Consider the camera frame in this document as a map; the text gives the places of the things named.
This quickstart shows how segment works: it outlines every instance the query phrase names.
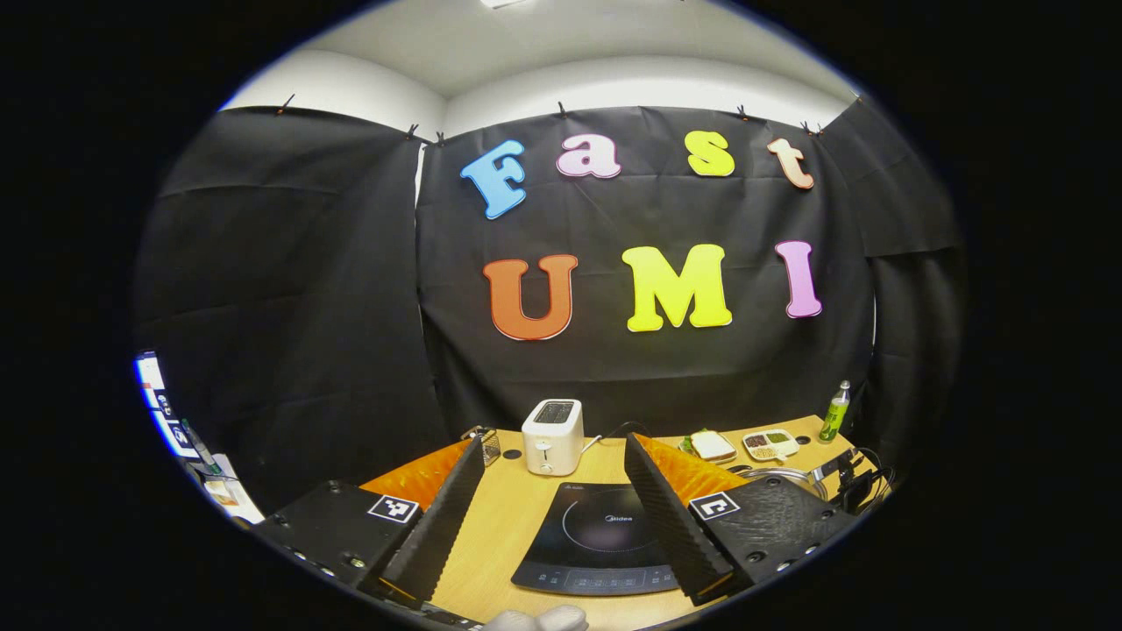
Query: orange letter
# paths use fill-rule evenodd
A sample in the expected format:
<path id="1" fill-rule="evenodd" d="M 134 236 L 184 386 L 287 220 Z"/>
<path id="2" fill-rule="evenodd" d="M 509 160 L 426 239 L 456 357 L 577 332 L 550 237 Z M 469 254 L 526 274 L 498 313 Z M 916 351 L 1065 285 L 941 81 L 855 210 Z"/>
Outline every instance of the orange letter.
<path id="1" fill-rule="evenodd" d="M 530 269 L 525 260 L 488 263 L 484 276 L 491 286 L 491 321 L 504 336 L 518 339 L 550 339 L 569 327 L 572 320 L 570 275 L 577 257 L 569 254 L 546 256 L 537 266 L 550 280 L 550 312 L 544 318 L 526 318 L 522 312 L 522 275 Z"/>
<path id="2" fill-rule="evenodd" d="M 787 179 L 792 184 L 800 189 L 809 189 L 815 185 L 815 179 L 809 173 L 803 173 L 802 167 L 799 166 L 799 161 L 802 159 L 802 152 L 792 147 L 785 138 L 773 140 L 771 145 L 767 145 L 767 150 L 779 156 L 779 164 L 783 167 L 783 175 L 787 175 Z"/>

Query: wooden table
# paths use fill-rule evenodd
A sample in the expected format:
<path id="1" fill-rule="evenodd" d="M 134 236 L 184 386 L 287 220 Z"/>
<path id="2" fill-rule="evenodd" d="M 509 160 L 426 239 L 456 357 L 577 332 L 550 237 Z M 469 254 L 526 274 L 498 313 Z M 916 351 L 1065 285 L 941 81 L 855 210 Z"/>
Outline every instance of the wooden table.
<path id="1" fill-rule="evenodd" d="M 809 472 L 853 447 L 840 435 L 829 445 L 818 442 L 821 426 L 820 418 L 804 417 L 774 426 L 721 432 L 736 446 L 737 457 L 735 461 L 720 466 L 783 466 Z M 811 441 L 801 446 L 799 452 L 782 465 L 778 460 L 757 463 L 749 459 L 744 452 L 741 438 L 745 433 L 773 428 L 785 429 L 797 437 L 809 436 Z M 519 432 L 499 430 L 498 435 L 504 451 L 524 450 Z M 666 437 L 659 440 L 677 446 L 681 438 Z M 511 583 L 511 576 L 522 563 L 545 519 L 559 484 L 629 483 L 624 473 L 624 438 L 601 439 L 585 452 L 577 470 L 565 477 L 531 474 L 526 470 L 525 456 L 513 460 L 499 458 L 487 467 L 436 585 L 432 603 L 481 622 L 491 620 L 503 610 L 539 615 L 558 605 L 572 604 L 587 613 L 589 631 L 631 631 L 673 620 L 719 602 L 693 606 L 689 597 L 679 589 L 635 596 L 573 596 L 535 592 Z M 856 473 L 873 468 L 866 458 Z M 838 474 L 831 474 L 824 484 L 833 497 L 837 492 Z"/>

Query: ceiling light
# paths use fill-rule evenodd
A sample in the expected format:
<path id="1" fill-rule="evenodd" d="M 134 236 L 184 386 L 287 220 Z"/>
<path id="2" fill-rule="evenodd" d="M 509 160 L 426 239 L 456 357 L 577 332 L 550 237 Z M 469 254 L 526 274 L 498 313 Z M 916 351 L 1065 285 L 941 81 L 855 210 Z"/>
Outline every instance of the ceiling light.
<path id="1" fill-rule="evenodd" d="M 522 0 L 479 0 L 485 6 L 491 9 L 498 9 L 499 7 L 506 7 L 507 4 L 514 4 L 515 2 L 522 2 Z"/>

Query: blue letter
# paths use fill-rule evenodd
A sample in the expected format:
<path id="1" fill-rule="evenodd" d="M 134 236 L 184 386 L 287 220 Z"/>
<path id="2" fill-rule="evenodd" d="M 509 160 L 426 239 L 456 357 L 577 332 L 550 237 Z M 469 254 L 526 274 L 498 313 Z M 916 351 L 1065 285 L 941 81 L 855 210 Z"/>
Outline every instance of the blue letter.
<path id="1" fill-rule="evenodd" d="M 465 166 L 463 171 L 460 172 L 460 177 L 470 177 L 479 192 L 482 193 L 484 199 L 487 200 L 487 219 L 495 219 L 526 199 L 526 191 L 511 189 L 511 185 L 506 183 L 507 180 L 522 182 L 526 172 L 522 170 L 518 161 L 503 157 L 522 155 L 524 150 L 526 148 L 522 146 L 522 143 L 507 140 L 479 156 L 479 159 Z M 495 168 L 495 161 L 500 157 L 503 166 Z"/>

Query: white glove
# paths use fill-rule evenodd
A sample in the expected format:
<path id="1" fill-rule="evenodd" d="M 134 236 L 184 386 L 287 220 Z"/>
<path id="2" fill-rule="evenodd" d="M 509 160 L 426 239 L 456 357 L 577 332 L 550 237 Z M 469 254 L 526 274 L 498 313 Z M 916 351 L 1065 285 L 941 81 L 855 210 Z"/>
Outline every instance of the white glove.
<path id="1" fill-rule="evenodd" d="M 561 605 L 532 618 L 521 611 L 506 610 L 491 619 L 480 631 L 586 631 L 585 610 Z"/>

